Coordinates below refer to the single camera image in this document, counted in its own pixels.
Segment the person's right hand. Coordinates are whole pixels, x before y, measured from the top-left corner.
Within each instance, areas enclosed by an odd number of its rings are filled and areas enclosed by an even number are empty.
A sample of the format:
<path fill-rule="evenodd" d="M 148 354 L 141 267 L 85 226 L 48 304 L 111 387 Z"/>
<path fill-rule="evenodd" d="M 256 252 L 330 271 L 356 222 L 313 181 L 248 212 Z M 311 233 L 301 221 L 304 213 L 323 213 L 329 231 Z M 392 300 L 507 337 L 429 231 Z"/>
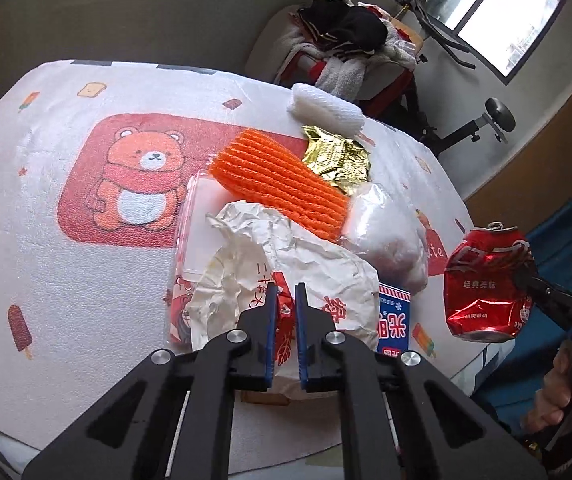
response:
<path fill-rule="evenodd" d="M 535 434 L 564 419 L 564 409 L 572 401 L 572 342 L 565 340 L 559 347 L 553 368 L 543 378 L 543 386 L 533 398 L 533 408 L 521 419 L 521 428 Z M 572 418 L 569 429 L 572 430 Z"/>

